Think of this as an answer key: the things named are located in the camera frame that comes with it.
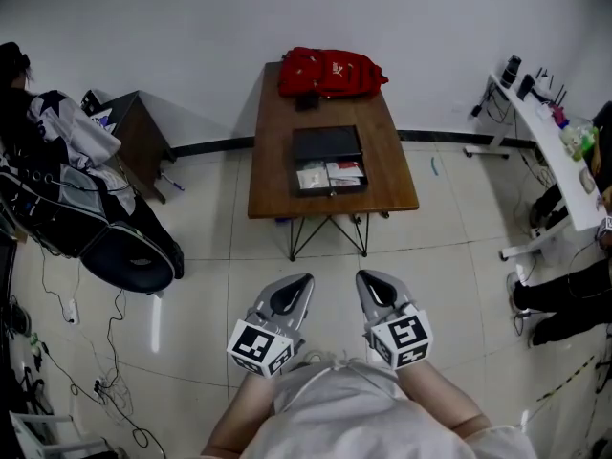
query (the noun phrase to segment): white wall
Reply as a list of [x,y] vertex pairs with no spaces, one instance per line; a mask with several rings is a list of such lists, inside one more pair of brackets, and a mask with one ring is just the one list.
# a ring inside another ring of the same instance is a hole
[[591,119],[612,100],[612,0],[594,0],[597,12],[569,79],[566,108]]
[[170,144],[253,134],[258,78],[293,46],[369,55],[399,129],[471,131],[487,72],[567,77],[593,0],[0,0],[0,42],[33,63],[33,89],[79,99],[135,89]]

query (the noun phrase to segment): white sneaker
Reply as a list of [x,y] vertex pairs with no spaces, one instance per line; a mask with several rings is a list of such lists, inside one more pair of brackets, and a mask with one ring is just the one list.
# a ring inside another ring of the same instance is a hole
[[506,277],[506,290],[508,291],[508,300],[510,302],[510,307],[513,310],[513,313],[518,315],[520,318],[525,319],[531,316],[532,312],[529,310],[521,310],[514,303],[514,289],[516,284],[520,284],[520,278],[518,277],[518,273],[510,272]]

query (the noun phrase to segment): white desk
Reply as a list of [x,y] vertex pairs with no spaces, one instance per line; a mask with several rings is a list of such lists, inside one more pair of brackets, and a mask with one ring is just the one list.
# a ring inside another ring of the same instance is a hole
[[[553,118],[543,120],[537,114],[536,108],[540,103],[533,94],[527,94],[527,97],[525,97],[523,101],[516,96],[515,88],[518,88],[518,83],[515,83],[510,89],[506,89],[501,86],[496,75],[491,74],[491,79],[499,90],[508,98],[516,110],[516,113],[524,120],[534,136],[539,149],[546,159],[546,163],[557,179],[557,184],[563,195],[565,206],[567,206],[567,210],[570,214],[552,228],[548,230],[541,229],[538,233],[538,237],[527,245],[509,247],[502,250],[500,253],[502,259],[506,260],[509,257],[517,256],[521,253],[537,250],[547,239],[550,239],[556,233],[567,227],[570,224],[570,220],[574,223],[576,231],[588,230],[598,226],[605,217],[606,212],[604,207],[597,206],[597,200],[600,195],[597,188],[590,194],[587,194],[580,183],[579,173],[586,167],[586,162],[584,160],[575,162],[565,152],[565,147],[558,136],[560,131],[558,126],[555,124]],[[510,148],[499,147],[499,144],[501,144],[505,137],[505,133],[506,131],[502,129],[487,146],[466,146],[466,148],[464,148],[466,154],[468,156],[472,154],[509,155],[512,152]]]

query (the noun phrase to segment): hand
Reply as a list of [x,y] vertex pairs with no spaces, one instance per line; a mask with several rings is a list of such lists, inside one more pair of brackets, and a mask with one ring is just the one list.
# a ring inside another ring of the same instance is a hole
[[601,202],[605,206],[605,210],[608,211],[608,214],[612,212],[612,186],[601,193]]
[[600,248],[606,250],[612,248],[612,233],[606,233],[600,240]]
[[601,170],[601,153],[600,153],[600,150],[596,148],[595,152],[593,153],[593,159],[591,160],[591,173],[593,174],[593,177],[597,176],[597,174],[600,173],[600,170]]

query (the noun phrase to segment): black baseboard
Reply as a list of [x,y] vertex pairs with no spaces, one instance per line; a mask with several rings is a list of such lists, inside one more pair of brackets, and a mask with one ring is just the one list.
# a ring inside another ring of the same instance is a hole
[[191,155],[202,155],[203,153],[214,153],[215,151],[230,151],[232,149],[252,148],[255,144],[255,136],[246,138],[232,138],[230,140],[219,140],[216,142],[196,142],[187,146],[172,148],[172,153],[178,157]]
[[[398,131],[400,140],[403,142],[459,142],[463,144],[489,144],[493,136],[487,134],[470,133],[443,133],[439,131],[413,131],[401,129]],[[214,153],[216,151],[229,151],[232,149],[252,148],[255,144],[255,137],[232,138],[230,140],[220,140],[216,142],[198,142],[187,146],[172,148],[172,152],[177,157],[188,157],[191,155],[201,155],[203,153]],[[504,138],[502,146],[510,148],[535,149],[536,143],[527,140],[517,140],[515,138]]]
[[[440,131],[414,131],[398,130],[400,140],[403,142],[459,142],[462,144],[489,144],[493,136],[488,134],[472,133],[445,133]],[[536,143],[528,140],[517,140],[515,138],[504,138],[502,146],[510,148],[535,149]]]

